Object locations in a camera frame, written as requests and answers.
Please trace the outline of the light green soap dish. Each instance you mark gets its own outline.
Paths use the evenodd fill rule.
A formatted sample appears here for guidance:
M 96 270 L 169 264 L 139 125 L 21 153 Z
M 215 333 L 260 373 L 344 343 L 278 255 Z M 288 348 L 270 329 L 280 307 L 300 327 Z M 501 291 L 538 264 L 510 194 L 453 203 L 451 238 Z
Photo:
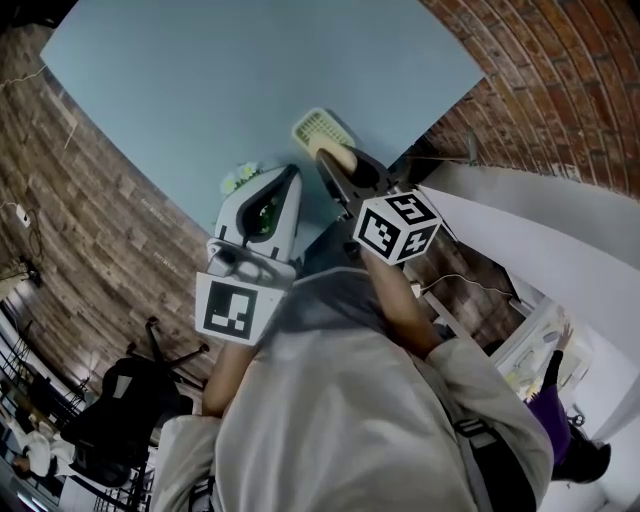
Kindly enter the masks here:
M 291 136 L 311 157 L 317 148 L 312 145 L 316 137 L 327 138 L 343 145 L 355 146 L 355 140 L 343 125 L 327 110 L 312 108 L 291 129 Z

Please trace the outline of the person's left forearm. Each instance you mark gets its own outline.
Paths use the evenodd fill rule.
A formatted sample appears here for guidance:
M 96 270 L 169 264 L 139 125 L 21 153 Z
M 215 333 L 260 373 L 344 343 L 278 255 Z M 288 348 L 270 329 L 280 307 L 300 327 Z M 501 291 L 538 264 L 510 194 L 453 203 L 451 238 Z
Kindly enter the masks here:
M 201 414 L 221 418 L 236 396 L 258 348 L 226 342 L 218 354 L 202 395 Z

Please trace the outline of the beige soap bar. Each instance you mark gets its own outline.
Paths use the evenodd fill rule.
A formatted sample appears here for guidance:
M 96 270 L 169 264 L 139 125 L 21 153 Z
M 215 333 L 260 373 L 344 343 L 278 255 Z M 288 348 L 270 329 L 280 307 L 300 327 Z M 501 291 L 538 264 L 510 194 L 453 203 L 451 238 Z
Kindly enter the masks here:
M 309 152 L 313 159 L 315 159 L 319 152 L 324 150 L 344 169 L 349 172 L 353 172 L 357 167 L 356 155 L 348 149 L 346 146 L 335 143 L 332 140 L 321 141 L 320 144 L 310 145 Z

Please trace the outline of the person's grey sweatshirt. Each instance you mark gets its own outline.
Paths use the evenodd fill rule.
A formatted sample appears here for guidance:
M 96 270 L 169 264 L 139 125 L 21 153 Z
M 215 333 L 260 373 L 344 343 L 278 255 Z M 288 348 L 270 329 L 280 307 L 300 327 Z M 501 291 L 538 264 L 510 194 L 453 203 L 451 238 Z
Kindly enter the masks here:
M 294 285 L 221 418 L 164 425 L 150 512 L 537 512 L 552 465 L 476 342 L 417 358 L 337 268 Z

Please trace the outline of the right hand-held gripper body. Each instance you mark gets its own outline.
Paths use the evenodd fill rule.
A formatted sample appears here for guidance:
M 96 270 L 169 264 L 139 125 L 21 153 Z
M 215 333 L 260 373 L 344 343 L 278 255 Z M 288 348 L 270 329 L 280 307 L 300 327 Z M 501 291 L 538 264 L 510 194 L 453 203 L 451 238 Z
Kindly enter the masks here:
M 352 238 L 389 265 L 424 255 L 442 218 L 417 189 L 363 201 Z

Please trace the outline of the black office chair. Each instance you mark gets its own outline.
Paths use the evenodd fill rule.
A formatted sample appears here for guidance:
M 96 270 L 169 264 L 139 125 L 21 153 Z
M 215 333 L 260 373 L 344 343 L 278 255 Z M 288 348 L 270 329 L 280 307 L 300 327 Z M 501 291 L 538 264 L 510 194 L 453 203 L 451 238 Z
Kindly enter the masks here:
M 138 354 L 136 345 L 129 344 L 126 356 L 105 373 L 99 398 L 61 432 L 62 439 L 75 448 L 73 472 L 108 488 L 123 486 L 132 471 L 146 464 L 155 430 L 192 413 L 193 400 L 178 386 L 203 389 L 176 369 L 207 353 L 209 346 L 202 344 L 194 352 L 168 360 L 155 338 L 157 323 L 151 317 L 145 324 L 152 356 Z

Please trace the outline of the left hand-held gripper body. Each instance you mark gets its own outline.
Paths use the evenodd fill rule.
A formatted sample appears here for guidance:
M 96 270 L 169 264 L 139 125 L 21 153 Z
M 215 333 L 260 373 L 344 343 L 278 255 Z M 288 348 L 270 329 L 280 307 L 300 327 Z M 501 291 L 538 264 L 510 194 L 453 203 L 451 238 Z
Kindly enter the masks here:
M 207 270 L 196 277 L 196 330 L 256 345 L 294 283 L 294 267 L 217 238 L 207 251 Z

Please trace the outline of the person's right forearm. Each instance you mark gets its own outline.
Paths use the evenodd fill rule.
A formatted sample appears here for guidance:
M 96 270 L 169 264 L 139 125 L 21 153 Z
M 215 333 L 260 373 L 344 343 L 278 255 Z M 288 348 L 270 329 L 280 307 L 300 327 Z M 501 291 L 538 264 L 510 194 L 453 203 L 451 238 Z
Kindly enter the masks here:
M 440 337 L 414 296 L 410 281 L 397 266 L 390 266 L 366 248 L 361 258 L 369 273 L 389 338 L 419 359 L 440 344 Z

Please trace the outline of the potted white flower plant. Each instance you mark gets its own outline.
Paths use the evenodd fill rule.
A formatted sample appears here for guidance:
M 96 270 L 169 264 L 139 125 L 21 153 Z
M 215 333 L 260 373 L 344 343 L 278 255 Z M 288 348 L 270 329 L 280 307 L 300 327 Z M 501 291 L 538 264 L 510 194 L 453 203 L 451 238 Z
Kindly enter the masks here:
M 255 179 L 265 170 L 258 162 L 245 162 L 239 164 L 235 170 L 230 171 L 220 182 L 220 193 L 224 198 Z M 267 234 L 272 230 L 275 209 L 278 200 L 275 197 L 268 197 L 261 202 L 258 213 L 254 214 L 253 226 L 250 228 L 252 234 Z

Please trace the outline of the white shelf unit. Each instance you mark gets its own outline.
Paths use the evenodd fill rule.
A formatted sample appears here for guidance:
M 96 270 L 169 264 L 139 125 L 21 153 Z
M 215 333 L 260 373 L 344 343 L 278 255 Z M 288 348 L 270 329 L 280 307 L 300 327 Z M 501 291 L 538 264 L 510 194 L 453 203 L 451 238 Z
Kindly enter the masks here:
M 562 306 L 543 299 L 491 356 L 499 372 L 523 401 L 540 391 L 553 351 L 566 325 L 572 336 L 558 373 L 558 392 L 567 407 L 593 362 L 593 346 L 579 322 Z

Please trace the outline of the light blue table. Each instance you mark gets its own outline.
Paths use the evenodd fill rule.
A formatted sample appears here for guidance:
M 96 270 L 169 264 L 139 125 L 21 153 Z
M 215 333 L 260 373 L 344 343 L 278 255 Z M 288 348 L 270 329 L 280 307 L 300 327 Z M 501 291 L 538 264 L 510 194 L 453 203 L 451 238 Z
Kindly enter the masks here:
M 391 165 L 483 76 L 419 0 L 78 0 L 41 56 L 205 230 L 240 164 L 297 165 L 297 252 L 339 213 L 292 137 L 300 119 L 327 110 Z

